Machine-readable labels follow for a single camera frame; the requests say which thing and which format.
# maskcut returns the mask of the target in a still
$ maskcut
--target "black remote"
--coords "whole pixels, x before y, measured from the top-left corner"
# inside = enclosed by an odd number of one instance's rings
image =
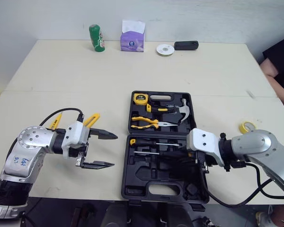
[[[198,49],[198,41],[182,41],[175,42],[174,48],[176,51],[196,50]]]

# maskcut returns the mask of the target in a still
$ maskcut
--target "white tissue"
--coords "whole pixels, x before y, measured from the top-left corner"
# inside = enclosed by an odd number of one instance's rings
[[[122,33],[133,31],[143,34],[144,30],[145,23],[142,21],[122,20]]]

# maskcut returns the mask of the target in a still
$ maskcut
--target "green bottle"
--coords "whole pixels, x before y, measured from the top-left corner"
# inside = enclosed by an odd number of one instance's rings
[[[99,25],[89,26],[89,34],[91,42],[93,43],[93,46],[95,48],[95,51],[97,52],[104,51],[105,47],[104,47],[103,35],[100,30],[100,26]]]

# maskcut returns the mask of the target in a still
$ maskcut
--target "white table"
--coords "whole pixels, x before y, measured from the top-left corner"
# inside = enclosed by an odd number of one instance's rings
[[[231,138],[240,135],[239,123],[248,120],[271,131],[284,145],[284,107],[244,44],[200,44],[196,52],[161,57],[154,51],[158,43],[146,43],[144,53],[121,52],[118,43],[106,42],[105,52],[96,53],[88,41],[39,41],[1,94],[0,171],[19,132],[60,108],[77,107],[86,116],[99,112],[101,118],[94,127],[119,137],[90,140],[87,161],[115,163],[110,168],[81,169],[74,159],[47,155],[30,196],[122,199],[125,139],[134,90],[189,92],[198,128],[216,135],[225,132]],[[76,116],[63,113],[59,127],[66,127]],[[262,180],[267,179],[261,173]],[[226,173],[215,166],[206,177],[213,194],[229,203],[246,199],[257,187],[251,168]],[[266,191],[283,194],[273,183]],[[284,200],[262,195],[250,202],[281,203]]]

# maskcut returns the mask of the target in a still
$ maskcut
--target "black toolbox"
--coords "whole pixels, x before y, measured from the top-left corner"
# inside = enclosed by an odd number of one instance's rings
[[[139,105],[134,102],[134,96],[138,100],[137,102],[140,102]],[[184,113],[179,113],[179,111],[176,111],[176,113],[158,113],[158,107],[162,107],[159,110],[164,110],[163,108],[168,106],[172,110],[172,105],[183,106],[183,99],[186,100],[186,105],[189,107],[189,116],[182,123],[180,122],[185,116]],[[152,107],[152,113],[147,111],[149,105]],[[145,121],[132,121],[132,117],[138,116],[151,120],[157,119],[160,122],[169,122],[176,126],[159,127],[157,129],[153,126],[145,129],[133,128],[132,125],[145,126],[150,124]],[[130,135],[126,141],[122,196],[130,201],[207,203],[209,195],[203,189],[202,184],[202,181],[206,184],[205,175],[200,166],[196,164],[196,159],[201,156],[196,154],[188,155],[186,150],[186,136],[195,127],[193,105],[188,93],[132,92],[128,121]],[[134,142],[133,139],[178,144],[179,146],[158,144],[136,146],[136,144],[130,144],[132,141]],[[134,153],[134,151],[159,154],[142,154]],[[154,193],[153,190],[162,184],[172,189],[173,193]]]

